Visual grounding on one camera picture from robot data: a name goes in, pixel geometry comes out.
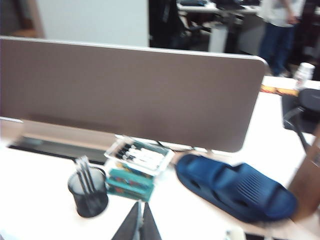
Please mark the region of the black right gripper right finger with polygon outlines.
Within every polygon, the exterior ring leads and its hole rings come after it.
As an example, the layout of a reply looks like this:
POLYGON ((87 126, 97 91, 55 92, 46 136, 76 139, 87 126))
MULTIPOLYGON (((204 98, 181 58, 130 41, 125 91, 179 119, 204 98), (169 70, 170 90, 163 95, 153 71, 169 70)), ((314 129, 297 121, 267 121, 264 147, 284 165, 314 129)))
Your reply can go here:
POLYGON ((140 227, 141 240, 162 240, 148 202, 144 204, 143 224, 140 227))

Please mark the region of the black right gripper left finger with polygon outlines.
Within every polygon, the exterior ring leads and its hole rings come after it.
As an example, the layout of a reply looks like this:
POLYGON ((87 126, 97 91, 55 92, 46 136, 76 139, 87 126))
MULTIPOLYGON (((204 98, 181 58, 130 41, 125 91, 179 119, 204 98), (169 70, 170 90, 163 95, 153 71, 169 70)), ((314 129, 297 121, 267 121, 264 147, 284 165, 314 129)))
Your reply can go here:
POLYGON ((112 240, 139 240, 141 226, 142 203, 137 201, 113 235, 112 240))

